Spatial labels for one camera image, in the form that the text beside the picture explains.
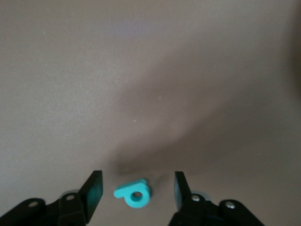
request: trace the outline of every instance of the table surface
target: table surface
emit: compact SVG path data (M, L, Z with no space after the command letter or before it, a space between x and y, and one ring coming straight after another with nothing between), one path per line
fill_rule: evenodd
M89 225L166 226L174 171L298 225L301 2L0 3L0 215L103 170ZM114 189L146 178L139 210Z

